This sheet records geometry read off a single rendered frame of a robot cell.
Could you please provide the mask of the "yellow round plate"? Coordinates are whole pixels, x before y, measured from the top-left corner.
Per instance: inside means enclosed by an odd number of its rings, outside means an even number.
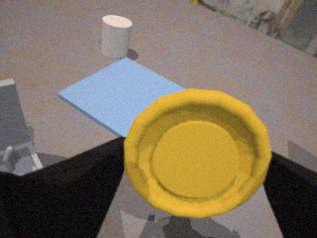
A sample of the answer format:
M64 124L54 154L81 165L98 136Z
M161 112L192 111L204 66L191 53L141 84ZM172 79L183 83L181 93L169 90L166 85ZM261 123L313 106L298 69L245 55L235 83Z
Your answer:
M173 216L226 214L263 184L271 148L250 105L220 90L158 98L124 141L124 170L152 207Z

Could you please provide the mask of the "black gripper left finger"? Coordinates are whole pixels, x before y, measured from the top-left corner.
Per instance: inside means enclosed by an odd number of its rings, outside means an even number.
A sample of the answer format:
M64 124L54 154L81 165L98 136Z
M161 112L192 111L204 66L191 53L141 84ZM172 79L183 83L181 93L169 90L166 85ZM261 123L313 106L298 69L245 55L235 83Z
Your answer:
M97 238L124 172L125 139L21 176L0 172L0 238Z

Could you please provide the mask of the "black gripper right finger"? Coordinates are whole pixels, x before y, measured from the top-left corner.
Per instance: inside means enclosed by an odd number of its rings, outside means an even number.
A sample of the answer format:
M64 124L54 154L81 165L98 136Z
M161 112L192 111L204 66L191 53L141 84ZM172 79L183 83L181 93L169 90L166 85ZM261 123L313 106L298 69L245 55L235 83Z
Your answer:
M283 238L317 238L317 173L271 151L263 186Z

